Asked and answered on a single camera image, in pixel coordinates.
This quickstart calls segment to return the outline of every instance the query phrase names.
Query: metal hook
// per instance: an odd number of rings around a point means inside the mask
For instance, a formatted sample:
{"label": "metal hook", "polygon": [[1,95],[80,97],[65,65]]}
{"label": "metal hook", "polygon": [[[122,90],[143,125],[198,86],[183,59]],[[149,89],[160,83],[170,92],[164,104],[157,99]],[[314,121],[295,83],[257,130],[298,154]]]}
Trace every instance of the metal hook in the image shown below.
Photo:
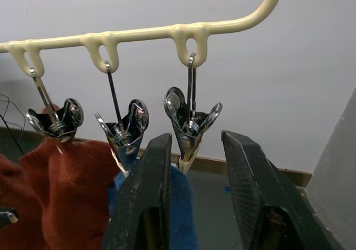
{"label": "metal hook", "polygon": [[196,67],[193,67],[196,53],[192,53],[189,57],[188,64],[188,93],[187,93],[187,118],[184,123],[184,128],[190,134],[197,134],[199,126],[195,121],[196,113]]}
{"label": "metal hook", "polygon": [[60,121],[60,118],[58,117],[58,114],[55,110],[55,107],[53,106],[51,98],[48,95],[48,92],[46,90],[45,85],[43,84],[42,79],[36,77],[34,68],[30,68],[29,71],[31,73],[31,77],[34,81],[34,84],[36,85],[37,90],[42,98],[42,101],[47,109],[48,116],[51,119],[52,122],[51,129],[55,130],[58,133],[61,133],[63,128],[63,123]]}
{"label": "metal hook", "polygon": [[129,138],[131,138],[131,134],[129,134],[128,131],[125,131],[125,128],[123,126],[120,109],[118,107],[117,97],[116,97],[116,93],[115,93],[115,87],[113,85],[109,61],[105,61],[105,67],[106,67],[107,77],[109,79],[111,96],[112,96],[112,100],[113,100],[113,105],[115,107],[117,124],[118,124],[118,128],[119,128],[118,130],[116,130],[117,134],[115,137],[117,137],[118,142],[120,141],[120,142],[122,142],[123,145],[127,145],[130,143]]}

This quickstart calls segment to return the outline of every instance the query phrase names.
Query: hanger hook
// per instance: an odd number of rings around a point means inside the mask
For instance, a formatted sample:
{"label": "hanger hook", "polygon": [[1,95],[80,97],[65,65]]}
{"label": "hanger hook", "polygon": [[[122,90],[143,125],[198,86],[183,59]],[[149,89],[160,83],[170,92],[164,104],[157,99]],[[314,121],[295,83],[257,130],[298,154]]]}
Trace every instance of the hanger hook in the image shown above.
{"label": "hanger hook", "polygon": [[187,94],[187,120],[186,128],[187,132],[190,131],[190,121],[195,120],[196,111],[196,67],[193,66],[196,53],[193,52],[189,57],[188,63],[188,94]]}
{"label": "hanger hook", "polygon": [[42,98],[42,101],[47,109],[47,113],[48,115],[50,116],[50,119],[51,119],[51,122],[53,124],[53,128],[60,132],[61,131],[61,124],[60,124],[60,118],[58,117],[57,115],[57,112],[56,112],[56,109],[55,107],[53,106],[53,103],[51,101],[51,98],[50,96],[48,95],[48,92],[46,90],[46,87],[45,85],[43,84],[43,81],[41,78],[37,78],[36,77],[36,72],[34,70],[34,68],[30,68],[29,69],[30,73],[31,73],[31,77],[34,81],[34,84],[36,85],[37,87],[37,90]]}
{"label": "hanger hook", "polygon": [[117,97],[115,93],[115,87],[113,85],[113,80],[112,80],[112,74],[111,74],[111,67],[109,61],[105,61],[105,67],[106,67],[106,72],[107,72],[107,77],[109,79],[109,84],[110,84],[110,90],[111,90],[111,96],[113,100],[113,105],[115,107],[115,112],[116,112],[116,117],[117,117],[117,123],[118,123],[118,128],[120,132],[117,132],[117,134],[120,134],[122,137],[122,141],[124,144],[130,143],[127,141],[127,132],[125,132],[125,128],[123,126],[121,114],[120,114],[120,109],[118,108],[118,102],[117,102]]}

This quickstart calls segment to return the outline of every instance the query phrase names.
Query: gray wall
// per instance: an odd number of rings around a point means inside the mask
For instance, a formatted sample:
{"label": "gray wall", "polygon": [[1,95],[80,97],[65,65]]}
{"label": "gray wall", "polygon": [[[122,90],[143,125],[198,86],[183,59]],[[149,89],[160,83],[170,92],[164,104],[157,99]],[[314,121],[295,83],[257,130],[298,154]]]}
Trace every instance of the gray wall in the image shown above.
{"label": "gray wall", "polygon": [[306,188],[310,203],[349,250],[356,249],[356,90]]}
{"label": "gray wall", "polygon": [[[0,0],[0,41],[235,19],[262,1]],[[207,61],[197,71],[197,109],[210,111],[218,101],[224,109],[204,135],[199,155],[223,159],[220,133],[232,130],[256,140],[277,167],[313,171],[356,85],[355,5],[356,0],[280,0],[251,30],[210,37]],[[122,114],[135,98],[150,111],[145,146],[172,131],[162,99],[171,86],[186,90],[187,69],[171,40],[123,43],[118,51],[120,68],[113,79]],[[115,111],[107,77],[87,50],[48,50],[41,57],[53,102],[62,105],[73,97],[84,107],[78,136],[106,140],[94,114],[109,121]],[[23,111],[43,106],[10,54],[0,55],[0,93]],[[22,121],[12,109],[8,119]],[[175,141],[172,150],[179,152]]]}

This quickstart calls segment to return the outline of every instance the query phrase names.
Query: white wall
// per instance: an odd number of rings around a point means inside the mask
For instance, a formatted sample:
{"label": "white wall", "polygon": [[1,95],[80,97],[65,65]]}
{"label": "white wall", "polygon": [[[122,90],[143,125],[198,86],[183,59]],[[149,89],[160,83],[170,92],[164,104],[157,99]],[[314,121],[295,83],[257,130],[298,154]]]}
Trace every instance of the white wall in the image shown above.
{"label": "white wall", "polygon": [[[0,0],[0,41],[234,19],[261,2]],[[211,36],[207,61],[198,68],[197,108],[208,112],[218,101],[224,108],[205,134],[200,155],[223,159],[220,132],[228,129],[259,142],[276,166],[312,171],[356,84],[354,8],[354,0],[281,0],[251,30]],[[185,92],[187,69],[172,40],[123,43],[118,50],[120,67],[113,77],[122,114],[131,99],[144,100],[150,111],[146,146],[172,131],[162,99],[173,85]],[[107,77],[87,50],[48,50],[41,57],[52,100],[62,106],[73,97],[84,107],[78,136],[105,140],[94,113],[107,121],[115,113]],[[34,83],[8,53],[0,55],[0,93],[23,111],[43,107]],[[21,121],[14,110],[8,116]],[[176,141],[173,151],[178,152]]]}

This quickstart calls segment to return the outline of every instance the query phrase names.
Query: cream plastic hanger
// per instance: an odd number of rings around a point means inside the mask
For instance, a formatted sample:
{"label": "cream plastic hanger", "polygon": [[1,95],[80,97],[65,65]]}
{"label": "cream plastic hanger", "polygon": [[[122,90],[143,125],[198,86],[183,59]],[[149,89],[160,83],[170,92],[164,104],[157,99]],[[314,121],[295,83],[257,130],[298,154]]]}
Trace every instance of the cream plastic hanger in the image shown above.
{"label": "cream plastic hanger", "polygon": [[[115,72],[119,64],[117,45],[120,42],[171,38],[176,43],[179,60],[185,66],[188,66],[190,55],[187,51],[186,43],[189,38],[193,38],[197,43],[197,55],[195,57],[194,66],[198,67],[206,60],[207,39],[210,35],[234,33],[250,29],[266,19],[278,1],[279,0],[264,0],[255,12],[236,20],[174,24],[164,27],[88,33],[79,36],[45,38],[41,40],[10,41],[0,43],[0,53],[9,52],[26,75],[31,76],[30,69],[34,68],[36,77],[40,78],[45,72],[43,62],[39,56],[40,50],[85,46],[89,50],[95,66],[101,72],[106,73],[105,61],[99,53],[99,47],[101,45],[106,47],[110,57],[111,71]],[[34,64],[33,67],[26,61],[24,57],[25,52],[29,54]]]}

